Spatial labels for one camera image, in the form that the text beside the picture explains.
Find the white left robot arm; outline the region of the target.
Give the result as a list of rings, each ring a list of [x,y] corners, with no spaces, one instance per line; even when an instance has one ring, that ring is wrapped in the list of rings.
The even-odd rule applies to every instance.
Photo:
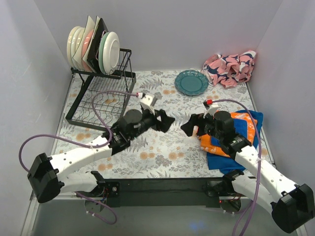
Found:
[[[88,143],[63,154],[39,154],[28,171],[28,180],[39,203],[46,203],[60,193],[86,192],[98,197],[104,193],[106,183],[97,171],[76,174],[75,171],[97,160],[111,157],[127,149],[131,140],[148,129],[167,132],[175,121],[164,110],[129,110],[104,132]]]

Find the white blue striped plate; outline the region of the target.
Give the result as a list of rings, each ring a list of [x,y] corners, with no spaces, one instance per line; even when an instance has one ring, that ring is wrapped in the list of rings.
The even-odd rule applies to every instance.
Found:
[[[102,61],[106,74],[113,74],[120,58],[120,41],[115,32],[107,32],[105,35]]]

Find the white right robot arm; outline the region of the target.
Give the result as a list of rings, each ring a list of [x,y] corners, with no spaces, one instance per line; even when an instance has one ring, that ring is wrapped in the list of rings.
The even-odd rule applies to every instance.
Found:
[[[286,233],[314,218],[312,189],[286,178],[269,162],[259,158],[255,147],[235,131],[229,112],[193,114],[181,129],[190,137],[195,126],[202,135],[218,139],[223,152],[254,175],[254,178],[239,175],[225,180],[222,188],[227,195],[238,192],[250,198],[253,204],[271,214],[274,222]]]

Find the mint green plate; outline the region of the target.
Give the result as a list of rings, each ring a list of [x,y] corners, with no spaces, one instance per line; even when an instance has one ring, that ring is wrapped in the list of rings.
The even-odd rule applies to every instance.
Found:
[[[99,52],[98,52],[98,65],[100,68],[100,71],[102,74],[105,74],[105,69],[104,69],[104,65],[103,65],[103,50],[104,50],[104,45],[105,45],[105,41],[106,38],[108,36],[109,32],[105,33],[100,41],[100,45],[99,45]]]

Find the teal scalloped plate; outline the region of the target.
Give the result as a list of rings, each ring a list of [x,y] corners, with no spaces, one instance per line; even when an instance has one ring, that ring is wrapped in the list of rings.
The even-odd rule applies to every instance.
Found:
[[[207,90],[209,81],[204,74],[196,70],[185,70],[177,75],[174,85],[182,94],[197,96]]]

